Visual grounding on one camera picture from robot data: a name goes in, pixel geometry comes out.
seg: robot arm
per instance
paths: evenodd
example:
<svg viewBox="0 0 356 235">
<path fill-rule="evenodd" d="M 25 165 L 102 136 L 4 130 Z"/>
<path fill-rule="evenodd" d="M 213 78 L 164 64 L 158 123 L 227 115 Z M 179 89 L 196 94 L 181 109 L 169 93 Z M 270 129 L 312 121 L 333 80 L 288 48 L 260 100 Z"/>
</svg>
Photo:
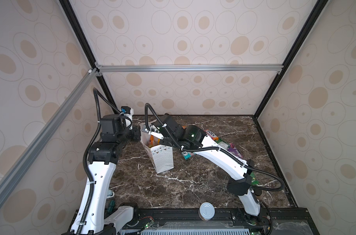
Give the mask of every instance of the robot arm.
<svg viewBox="0 0 356 235">
<path fill-rule="evenodd" d="M 216 146 L 220 148 L 220 146 L 208 135 L 204 137 L 202 144 L 203 147 Z M 226 173 L 233 179 L 229 181 L 227 190 L 239 197 L 247 214 L 255 216 L 259 215 L 260 202 L 256 199 L 253 190 L 250 190 L 251 176 L 247 173 L 248 170 L 246 168 L 241 167 L 229 156 L 217 150 L 195 152 L 195 154 L 207 158 L 226 171 Z M 239 158 L 239 160 L 245 165 L 248 165 L 246 160 L 241 158 Z"/>
<path fill-rule="evenodd" d="M 158 137 L 162 145 L 180 146 L 181 151 L 194 152 L 221 167 L 231 176 L 227 190 L 239 197 L 246 213 L 254 216 L 259 215 L 260 203 L 253 190 L 250 190 L 250 173 L 255 170 L 252 160 L 246 161 L 232 155 L 197 126 L 189 125 L 183 129 L 168 114 L 159 118 L 153 108 L 149 104 L 147 105 L 156 116 L 157 121 L 151 125 L 151 128 L 146 120 L 146 128 L 142 129 L 143 132 Z M 88 157 L 88 168 L 94 181 L 87 180 L 77 218 L 72 224 L 70 232 L 65 234 L 77 234 L 78 231 L 80 234 L 116 234 L 126 223 L 135 222 L 138 219 L 138 213 L 132 206 L 120 206 L 115 213 L 105 220 L 103 219 L 110 180 L 122 153 L 122 148 L 127 141 L 140 141 L 140 126 L 132 126 L 133 109 L 122 107 L 122 111 L 127 117 L 125 121 L 127 128 L 122 126 L 124 117 L 121 115 L 106 115 L 100 119 L 103 130 L 100 134 L 102 142 L 96 142 L 91 146 Z M 280 182 L 280 188 L 283 189 L 283 181 Z M 94 184 L 94 190 L 91 194 L 92 197 L 89 198 L 91 184 Z"/>
</svg>

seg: marble tabletop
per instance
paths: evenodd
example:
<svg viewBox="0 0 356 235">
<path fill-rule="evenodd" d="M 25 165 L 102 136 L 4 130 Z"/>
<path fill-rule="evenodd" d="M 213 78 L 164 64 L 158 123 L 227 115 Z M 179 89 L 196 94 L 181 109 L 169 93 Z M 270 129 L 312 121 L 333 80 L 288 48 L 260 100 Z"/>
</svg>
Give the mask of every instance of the marble tabletop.
<svg viewBox="0 0 356 235">
<path fill-rule="evenodd" d="M 255 167 L 276 175 L 261 137 L 250 117 L 242 116 L 173 116 L 181 125 L 210 129 L 228 143 L 234 143 L 244 159 L 255 161 Z M 144 122 L 134 116 L 133 122 Z M 111 179 L 115 206 L 136 202 L 139 208 L 199 208 L 210 202 L 216 208 L 243 208 L 237 196 L 226 189 L 229 175 L 206 158 L 194 155 L 188 160 L 173 150 L 174 168 L 157 174 L 141 143 L 129 143 L 124 149 Z M 278 187 L 278 182 L 255 173 L 260 185 Z M 287 208 L 283 191 L 266 192 L 258 197 L 271 208 Z"/>
</svg>

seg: black metal base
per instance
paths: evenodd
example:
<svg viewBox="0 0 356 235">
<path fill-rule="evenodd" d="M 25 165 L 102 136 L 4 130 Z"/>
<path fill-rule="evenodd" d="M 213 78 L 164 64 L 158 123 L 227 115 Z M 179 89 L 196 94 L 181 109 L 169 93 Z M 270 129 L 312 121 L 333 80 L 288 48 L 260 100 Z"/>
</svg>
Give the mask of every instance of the black metal base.
<svg viewBox="0 0 356 235">
<path fill-rule="evenodd" d="M 244 209 L 231 208 L 231 209 L 215 209 L 214 217 L 206 222 L 199 217 L 199 209 L 139 209 L 139 218 L 152 216 L 155 220 L 155 225 L 159 227 L 167 223 L 175 223 L 179 228 L 184 228 L 185 222 L 201 222 L 210 225 L 213 222 L 221 222 L 227 226 L 234 226 L 234 228 L 247 228 L 251 233 L 260 232 L 265 234 L 267 228 L 270 226 L 269 217 L 273 218 L 274 228 L 277 224 L 281 223 L 304 223 L 307 224 L 312 231 L 313 235 L 320 235 L 311 216 L 306 208 L 273 208 L 268 210 L 265 208 L 260 209 L 258 217 L 249 216 L 244 213 Z M 139 221 L 135 226 L 131 227 L 125 225 L 123 229 L 141 229 L 148 222 L 149 218 L 144 218 Z M 105 228 L 100 233 L 101 235 L 115 235 L 115 228 L 113 224 L 105 225 Z"/>
</svg>

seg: snack package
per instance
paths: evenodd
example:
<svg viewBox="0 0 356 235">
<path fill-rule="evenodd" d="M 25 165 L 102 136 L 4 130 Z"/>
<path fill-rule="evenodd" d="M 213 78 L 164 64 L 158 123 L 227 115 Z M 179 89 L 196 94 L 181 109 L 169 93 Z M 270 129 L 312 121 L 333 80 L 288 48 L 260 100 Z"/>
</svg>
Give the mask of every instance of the snack package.
<svg viewBox="0 0 356 235">
<path fill-rule="evenodd" d="M 224 149 L 230 148 L 230 144 L 223 141 L 223 139 L 218 138 L 218 140 L 215 140 L 215 142 L 218 143 Z"/>
<path fill-rule="evenodd" d="M 204 130 L 214 141 L 218 140 L 217 135 L 215 135 L 213 132 L 210 130 Z"/>
<path fill-rule="evenodd" d="M 190 152 L 186 152 L 186 151 L 182 152 L 181 154 L 182 154 L 182 156 L 183 156 L 186 160 L 187 160 L 188 158 L 194 156 L 194 153 L 190 153 Z"/>
<path fill-rule="evenodd" d="M 230 153 L 232 153 L 234 156 L 243 159 L 243 156 L 241 155 L 241 153 L 238 151 L 238 149 L 237 149 L 236 147 L 234 147 L 234 148 L 228 148 L 227 150 L 228 150 Z"/>
<path fill-rule="evenodd" d="M 251 185 L 258 185 L 260 182 L 256 179 L 255 174 L 251 172 L 250 176 L 252 177 L 251 179 Z"/>
</svg>

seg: wallpaper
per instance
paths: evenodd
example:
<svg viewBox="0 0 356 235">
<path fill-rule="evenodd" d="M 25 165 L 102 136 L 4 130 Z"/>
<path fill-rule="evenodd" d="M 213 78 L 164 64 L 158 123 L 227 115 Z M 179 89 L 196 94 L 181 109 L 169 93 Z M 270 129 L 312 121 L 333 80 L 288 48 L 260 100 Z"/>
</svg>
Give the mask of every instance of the wallpaper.
<svg viewBox="0 0 356 235">
<path fill-rule="evenodd" d="M 104 73 L 118 105 L 144 114 L 252 115 L 276 71 Z"/>
<path fill-rule="evenodd" d="M 83 154 L 97 128 L 93 87 L 101 91 L 94 79 L 0 209 L 0 234 L 67 232 L 86 186 Z M 111 114 L 100 106 L 102 116 Z"/>
<path fill-rule="evenodd" d="M 356 234 L 356 1 L 328 5 L 259 122 L 320 234 Z"/>
<path fill-rule="evenodd" d="M 88 69 L 55 1 L 0 1 L 0 180 Z"/>
<path fill-rule="evenodd" d="M 316 0 L 71 0 L 99 64 L 282 63 Z"/>
</svg>

